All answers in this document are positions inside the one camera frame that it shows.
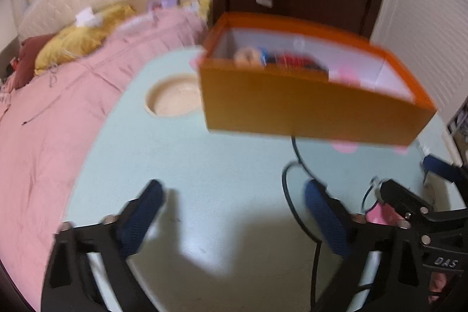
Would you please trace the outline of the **capybara plush with blue cap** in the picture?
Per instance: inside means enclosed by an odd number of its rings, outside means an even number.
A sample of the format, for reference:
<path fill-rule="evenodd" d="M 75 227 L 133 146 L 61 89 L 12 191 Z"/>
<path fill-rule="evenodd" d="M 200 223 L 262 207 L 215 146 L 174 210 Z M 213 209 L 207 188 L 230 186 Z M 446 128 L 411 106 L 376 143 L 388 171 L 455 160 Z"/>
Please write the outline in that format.
<path fill-rule="evenodd" d="M 233 61 L 237 66 L 265 66 L 267 52 L 257 47 L 242 47 L 238 49 Z"/>

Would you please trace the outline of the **dark red patterned pouch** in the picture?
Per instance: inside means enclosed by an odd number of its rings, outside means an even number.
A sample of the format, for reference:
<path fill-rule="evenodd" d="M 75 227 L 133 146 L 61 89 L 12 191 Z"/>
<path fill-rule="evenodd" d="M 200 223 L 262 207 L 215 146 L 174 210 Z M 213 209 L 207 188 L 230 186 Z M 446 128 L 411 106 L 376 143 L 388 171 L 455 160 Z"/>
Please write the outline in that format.
<path fill-rule="evenodd" d="M 281 54 L 271 55 L 268 64 L 283 66 L 286 68 L 303 68 L 308 70 L 318 70 L 324 73 L 328 72 L 325 66 L 322 66 L 315 58 L 305 55 Z"/>

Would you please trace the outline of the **orange storage box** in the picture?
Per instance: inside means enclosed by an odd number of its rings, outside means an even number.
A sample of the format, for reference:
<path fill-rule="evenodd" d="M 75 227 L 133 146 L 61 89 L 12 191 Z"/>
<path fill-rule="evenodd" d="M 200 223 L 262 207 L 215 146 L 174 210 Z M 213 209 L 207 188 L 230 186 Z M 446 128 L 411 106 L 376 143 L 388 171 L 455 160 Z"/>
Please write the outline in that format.
<path fill-rule="evenodd" d="M 265 66 L 237 66 L 257 47 Z M 400 60 L 368 39 L 326 25 L 225 13 L 198 64 L 208 129 L 407 146 L 436 107 Z M 268 64 L 271 55 L 315 58 L 327 73 Z"/>

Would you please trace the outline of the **pink duvet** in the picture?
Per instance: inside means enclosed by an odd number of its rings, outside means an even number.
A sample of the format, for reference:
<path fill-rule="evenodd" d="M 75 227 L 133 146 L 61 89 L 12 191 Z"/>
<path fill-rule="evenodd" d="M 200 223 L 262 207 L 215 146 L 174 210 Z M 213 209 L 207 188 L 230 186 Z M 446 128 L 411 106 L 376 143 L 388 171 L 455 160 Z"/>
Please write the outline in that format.
<path fill-rule="evenodd" d="M 54 233 L 107 116 L 143 66 L 200 44 L 207 30 L 195 13 L 162 9 L 87 57 L 1 96 L 1 262 L 34 311 Z"/>

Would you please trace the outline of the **yellow pillow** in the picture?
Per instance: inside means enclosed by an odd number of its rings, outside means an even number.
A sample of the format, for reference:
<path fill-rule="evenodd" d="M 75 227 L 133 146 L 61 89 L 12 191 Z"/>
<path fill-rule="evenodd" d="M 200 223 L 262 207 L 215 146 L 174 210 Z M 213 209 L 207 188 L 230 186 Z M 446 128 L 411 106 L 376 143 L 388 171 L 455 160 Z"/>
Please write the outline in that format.
<path fill-rule="evenodd" d="M 70 25 L 48 41 L 37 55 L 34 75 L 93 53 L 119 25 L 135 17 L 136 10 L 130 4 L 121 3 L 101 10 L 96 16 L 97 26 Z"/>

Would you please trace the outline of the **dark red pillow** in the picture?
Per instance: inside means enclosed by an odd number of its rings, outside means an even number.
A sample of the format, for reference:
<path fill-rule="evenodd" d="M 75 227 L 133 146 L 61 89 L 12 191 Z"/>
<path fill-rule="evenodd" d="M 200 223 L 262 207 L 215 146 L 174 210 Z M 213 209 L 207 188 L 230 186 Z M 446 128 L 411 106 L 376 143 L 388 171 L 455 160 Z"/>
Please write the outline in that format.
<path fill-rule="evenodd" d="M 13 88 L 20 89 L 29 84 L 34 77 L 35 61 L 37 55 L 42 48 L 48 43 L 55 35 L 41 35 L 33 36 L 25 39 L 21 43 L 19 51 L 18 65 L 15 70 L 15 79 L 13 81 Z"/>

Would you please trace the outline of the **purple phone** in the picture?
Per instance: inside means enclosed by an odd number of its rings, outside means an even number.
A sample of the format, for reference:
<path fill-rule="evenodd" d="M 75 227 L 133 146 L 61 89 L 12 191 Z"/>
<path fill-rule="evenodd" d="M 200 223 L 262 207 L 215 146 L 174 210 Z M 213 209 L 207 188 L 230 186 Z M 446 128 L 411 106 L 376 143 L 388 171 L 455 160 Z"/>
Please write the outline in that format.
<path fill-rule="evenodd" d="M 156 9 L 170 9 L 178 7 L 180 0 L 151 0 L 147 3 L 147 11 L 152 12 Z"/>

